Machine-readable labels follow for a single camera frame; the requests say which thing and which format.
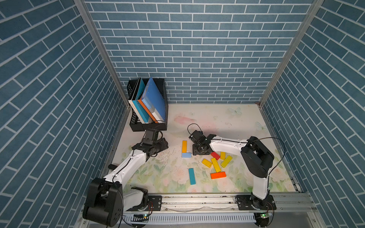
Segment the orange-yellow long block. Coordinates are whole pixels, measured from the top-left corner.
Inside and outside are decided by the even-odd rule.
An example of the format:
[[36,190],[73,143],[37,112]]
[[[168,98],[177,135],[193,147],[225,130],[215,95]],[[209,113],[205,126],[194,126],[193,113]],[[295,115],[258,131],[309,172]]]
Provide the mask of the orange-yellow long block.
[[183,141],[182,142],[182,153],[186,153],[187,152],[187,141]]

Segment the light blue block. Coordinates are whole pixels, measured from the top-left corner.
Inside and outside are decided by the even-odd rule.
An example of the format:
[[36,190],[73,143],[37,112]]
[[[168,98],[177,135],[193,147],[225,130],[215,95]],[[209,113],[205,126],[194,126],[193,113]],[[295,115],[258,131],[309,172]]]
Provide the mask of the light blue block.
[[182,158],[191,158],[192,154],[191,153],[182,153]]

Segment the yellow long block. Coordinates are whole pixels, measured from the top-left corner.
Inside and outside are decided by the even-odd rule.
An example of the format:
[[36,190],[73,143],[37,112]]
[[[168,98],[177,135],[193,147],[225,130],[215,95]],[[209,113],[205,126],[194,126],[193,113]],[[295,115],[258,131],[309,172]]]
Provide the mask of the yellow long block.
[[221,172],[221,168],[219,167],[218,161],[216,160],[216,158],[211,158],[211,163],[214,167],[214,170],[216,173],[220,173]]

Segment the teal long block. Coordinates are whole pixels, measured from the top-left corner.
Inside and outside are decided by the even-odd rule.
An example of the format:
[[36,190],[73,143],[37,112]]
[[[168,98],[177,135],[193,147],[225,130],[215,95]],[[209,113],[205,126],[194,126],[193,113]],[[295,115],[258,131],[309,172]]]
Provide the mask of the teal long block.
[[194,169],[193,168],[189,168],[188,169],[188,172],[189,172],[190,184],[191,185],[195,185],[196,184],[196,179],[195,179]]

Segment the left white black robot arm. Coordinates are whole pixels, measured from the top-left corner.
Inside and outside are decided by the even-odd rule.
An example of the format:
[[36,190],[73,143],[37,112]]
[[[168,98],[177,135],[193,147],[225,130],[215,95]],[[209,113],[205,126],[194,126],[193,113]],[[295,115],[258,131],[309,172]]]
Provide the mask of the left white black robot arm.
[[148,129],[141,142],[135,144],[128,157],[118,166],[112,166],[111,173],[103,178],[95,178],[89,185],[84,204],[83,219],[107,227],[113,227],[123,218],[129,209],[151,209],[148,202],[148,190],[133,187],[123,194],[123,189],[149,158],[168,149],[168,142],[160,130]]

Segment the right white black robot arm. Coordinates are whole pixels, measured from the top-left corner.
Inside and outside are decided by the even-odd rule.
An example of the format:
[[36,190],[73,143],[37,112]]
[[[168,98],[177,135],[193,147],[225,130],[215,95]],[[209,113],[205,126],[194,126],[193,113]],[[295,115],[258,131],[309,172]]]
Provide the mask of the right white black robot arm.
[[255,210],[275,210],[275,202],[270,195],[269,173],[273,166],[273,153],[254,136],[246,141],[226,139],[195,130],[189,139],[193,142],[193,155],[208,155],[212,152],[225,152],[240,155],[248,171],[253,175],[253,188],[249,202]]

